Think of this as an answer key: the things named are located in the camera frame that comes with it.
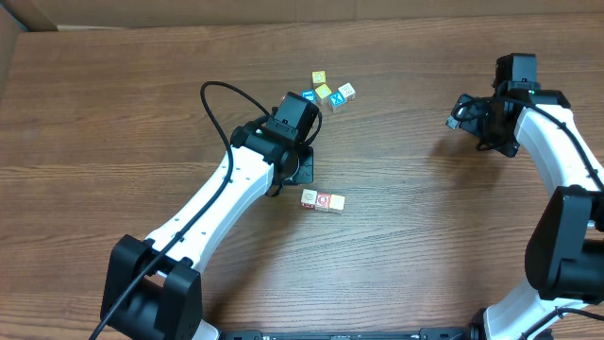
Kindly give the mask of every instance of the black cable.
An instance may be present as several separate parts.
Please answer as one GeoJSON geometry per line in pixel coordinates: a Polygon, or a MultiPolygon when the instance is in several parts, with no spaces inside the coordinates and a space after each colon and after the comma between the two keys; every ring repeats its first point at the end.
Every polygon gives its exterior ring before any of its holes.
{"type": "Polygon", "coordinates": [[[153,259],[153,261],[151,261],[141,271],[141,273],[128,285],[128,287],[125,289],[125,291],[117,298],[115,303],[113,303],[113,305],[111,306],[109,311],[105,314],[105,317],[103,317],[103,319],[98,324],[98,326],[96,326],[96,328],[92,332],[89,340],[94,340],[98,337],[98,335],[105,328],[105,326],[107,326],[107,324],[109,323],[109,321],[111,320],[111,318],[113,317],[115,312],[126,301],[127,297],[132,293],[132,291],[134,291],[134,289],[139,284],[139,282],[142,281],[146,275],[151,275],[155,271],[157,271],[156,265],[158,264],[159,260],[161,260],[163,258],[163,256],[180,240],[180,238],[185,233],[187,233],[187,231],[189,231],[189,229],[193,226],[193,224],[195,222],[197,222],[197,220],[210,208],[210,206],[216,201],[216,199],[218,199],[218,196],[225,190],[225,188],[227,187],[227,184],[230,182],[230,176],[233,173],[233,151],[230,149],[230,142],[228,141],[228,138],[225,135],[225,132],[220,127],[220,124],[218,124],[218,121],[216,120],[216,117],[214,117],[213,113],[211,112],[210,106],[208,105],[208,101],[206,100],[206,88],[210,85],[222,86],[222,87],[226,87],[230,90],[233,90],[234,92],[245,97],[245,99],[254,103],[254,105],[256,105],[259,109],[261,109],[266,115],[270,116],[270,113],[259,102],[257,102],[254,98],[249,96],[247,93],[239,90],[238,88],[236,88],[230,84],[226,84],[225,82],[222,82],[222,81],[208,81],[201,86],[201,89],[199,90],[199,96],[201,97],[201,103],[203,104],[204,108],[206,109],[206,113],[208,114],[208,117],[210,118],[211,122],[214,124],[214,127],[218,131],[220,138],[222,139],[223,143],[225,144],[226,154],[228,156],[228,169],[226,170],[225,178],[223,179],[223,182],[220,184],[220,187],[218,187],[218,190],[216,190],[214,195],[210,198],[210,200],[208,200],[208,202],[199,210],[199,212],[197,212],[195,214],[195,216],[193,216],[193,218],[189,222],[187,222],[187,224],[179,232],[175,233],[175,235],[172,237],[172,240],[170,240],[170,242],[159,252],[158,256],[156,256],[155,259],[153,259]]]}
{"type": "Polygon", "coordinates": [[[316,131],[314,131],[312,136],[310,136],[309,139],[307,139],[302,144],[302,146],[310,146],[312,144],[312,142],[314,142],[314,139],[317,138],[319,131],[321,131],[321,124],[323,124],[323,114],[320,111],[317,111],[317,115],[319,116],[319,125],[317,126],[317,129],[316,129],[316,131]]]}
{"type": "Polygon", "coordinates": [[[510,82],[509,80],[504,80],[504,81],[502,81],[502,82],[499,84],[499,86],[497,86],[497,88],[495,89],[495,96],[496,96],[496,97],[501,96],[501,94],[503,93],[503,89],[504,89],[506,86],[508,86],[508,83],[509,83],[509,82],[510,82]]]}
{"type": "Polygon", "coordinates": [[[453,111],[451,112],[451,116],[453,117],[453,119],[457,120],[458,122],[462,122],[462,123],[463,122],[469,122],[471,120],[474,120],[474,119],[480,118],[482,116],[485,116],[489,112],[485,111],[483,114],[480,114],[480,115],[472,115],[470,117],[460,118],[460,117],[458,117],[458,112],[461,109],[467,108],[467,107],[472,106],[472,105],[477,104],[477,103],[494,103],[494,102],[506,102],[506,103],[512,103],[512,104],[515,104],[515,105],[521,105],[523,107],[527,107],[529,109],[532,109],[532,110],[540,113],[545,118],[547,118],[552,123],[554,123],[556,126],[558,126],[559,129],[561,129],[562,131],[564,131],[564,133],[566,133],[566,135],[570,139],[571,143],[573,144],[573,146],[575,147],[575,149],[579,153],[579,157],[583,161],[583,164],[585,164],[585,169],[587,169],[587,172],[588,172],[590,178],[594,181],[594,183],[596,184],[597,188],[600,191],[604,192],[604,183],[602,183],[602,180],[597,175],[597,171],[594,169],[594,167],[592,166],[591,162],[589,161],[589,158],[587,157],[587,154],[585,153],[585,150],[583,150],[583,147],[579,143],[579,140],[577,139],[577,137],[566,126],[566,123],[563,123],[563,122],[559,121],[558,119],[556,119],[556,117],[554,117],[551,114],[547,113],[545,110],[540,109],[535,104],[527,103],[527,102],[522,101],[522,100],[513,99],[513,98],[507,98],[507,97],[473,98],[473,99],[468,100],[467,102],[462,103],[459,106],[453,108],[453,111]]]}
{"type": "Polygon", "coordinates": [[[604,315],[585,312],[585,311],[578,310],[575,308],[565,308],[565,307],[556,308],[553,312],[551,312],[550,314],[546,315],[543,319],[541,319],[541,321],[539,321],[537,324],[533,325],[526,332],[523,332],[522,335],[520,336],[520,340],[529,339],[530,336],[532,336],[536,331],[541,329],[543,326],[545,326],[549,321],[551,321],[556,316],[559,317],[560,319],[563,319],[564,314],[576,314],[576,315],[589,317],[593,320],[604,321],[604,315]]]}
{"type": "Polygon", "coordinates": [[[281,181],[278,185],[278,188],[272,193],[272,194],[268,194],[268,192],[264,193],[265,196],[267,197],[277,197],[281,194],[281,191],[283,190],[283,182],[281,181]]]}

